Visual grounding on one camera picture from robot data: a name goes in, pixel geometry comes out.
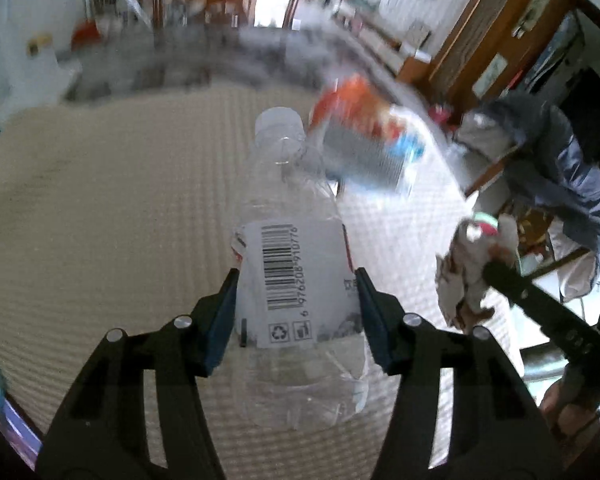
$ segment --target white label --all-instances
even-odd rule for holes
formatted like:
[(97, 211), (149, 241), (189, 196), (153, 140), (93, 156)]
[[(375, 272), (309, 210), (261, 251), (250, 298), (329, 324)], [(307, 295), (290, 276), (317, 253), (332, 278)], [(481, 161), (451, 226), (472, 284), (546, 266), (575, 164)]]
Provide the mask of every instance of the white label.
[(236, 330), (250, 345), (280, 348), (362, 331), (342, 222), (254, 222), (243, 235)]

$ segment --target silver bolt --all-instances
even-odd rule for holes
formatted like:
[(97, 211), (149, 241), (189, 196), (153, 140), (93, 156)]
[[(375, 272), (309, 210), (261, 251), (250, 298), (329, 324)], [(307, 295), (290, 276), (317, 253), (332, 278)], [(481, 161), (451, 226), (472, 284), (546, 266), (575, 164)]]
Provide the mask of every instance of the silver bolt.
[(487, 341), (491, 337), (491, 332), (489, 332), (483, 326), (474, 327), (472, 333), (474, 334), (474, 337), (477, 337), (478, 339), (480, 339), (482, 341)]
[(193, 321), (189, 316), (178, 316), (173, 320), (173, 324), (176, 328), (189, 328)]
[(405, 314), (402, 321), (408, 326), (420, 326), (422, 324), (422, 318), (418, 314), (412, 313)]
[(116, 341), (120, 341), (123, 335), (124, 334), (122, 330), (120, 330), (119, 328), (114, 328), (113, 330), (109, 330), (107, 332), (107, 341), (109, 341), (110, 343), (115, 343)]

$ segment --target plastic bottle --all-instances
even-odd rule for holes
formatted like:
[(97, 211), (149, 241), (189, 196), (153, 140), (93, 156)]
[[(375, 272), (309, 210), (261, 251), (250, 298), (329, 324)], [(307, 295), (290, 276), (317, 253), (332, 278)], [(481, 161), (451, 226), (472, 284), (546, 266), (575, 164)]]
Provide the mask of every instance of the plastic bottle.
[[(232, 245), (242, 259), (236, 313), (236, 333), (242, 348), (234, 354), (233, 366), (238, 412), (259, 426), (300, 431), (328, 428), (351, 418), (364, 408), (368, 393), (368, 351), (364, 335), (360, 333), (360, 306), (353, 280), (349, 300), (354, 299), (356, 314), (339, 320), (338, 329), (328, 337), (322, 336), (320, 342), (314, 337), (292, 343), (296, 333), (286, 334), (281, 329), (278, 335), (284, 335), (288, 342), (276, 346), (266, 344), (265, 333), (276, 335), (267, 332), (272, 326), (267, 324), (270, 320), (267, 316), (281, 312), (295, 316), (304, 312), (301, 309), (309, 303), (312, 316), (316, 312), (324, 314), (335, 309), (336, 300), (331, 294), (318, 295), (301, 306), (272, 311), (269, 293), (264, 291), (261, 282), (253, 279), (255, 269), (262, 269), (263, 262), (266, 267), (266, 258), (260, 253), (260, 247), (258, 250), (253, 249), (253, 244), (250, 247), (247, 226), (296, 221), (298, 227), (307, 223), (316, 226), (315, 233), (302, 233), (302, 262), (308, 265), (319, 260), (323, 265), (325, 260), (337, 263), (344, 259), (345, 271), (333, 264), (321, 270), (320, 276), (327, 276), (334, 286), (342, 286), (341, 272), (353, 277), (350, 264), (346, 263), (344, 242), (339, 246), (342, 254), (331, 251), (328, 243), (318, 244), (318, 248), (312, 246), (318, 230), (335, 225), (341, 229), (342, 221), (320, 156), (314, 148), (305, 145), (302, 121), (293, 110), (272, 108), (258, 118), (247, 175), (236, 204), (237, 228)], [(322, 253), (309, 254), (316, 250)], [(312, 270), (305, 267), (303, 271), (309, 287)], [(303, 326), (302, 318), (299, 319), (298, 325), (289, 322), (289, 332)]]

